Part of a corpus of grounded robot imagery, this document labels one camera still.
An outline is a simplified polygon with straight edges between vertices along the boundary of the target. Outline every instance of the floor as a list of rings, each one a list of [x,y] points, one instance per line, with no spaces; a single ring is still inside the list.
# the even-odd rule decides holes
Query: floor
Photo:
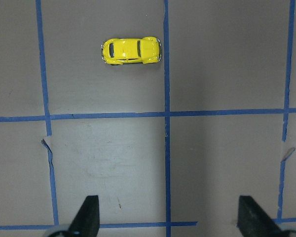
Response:
[[[145,36],[160,63],[103,63]],[[0,0],[0,237],[87,195],[99,237],[240,237],[240,195],[296,228],[296,0]]]

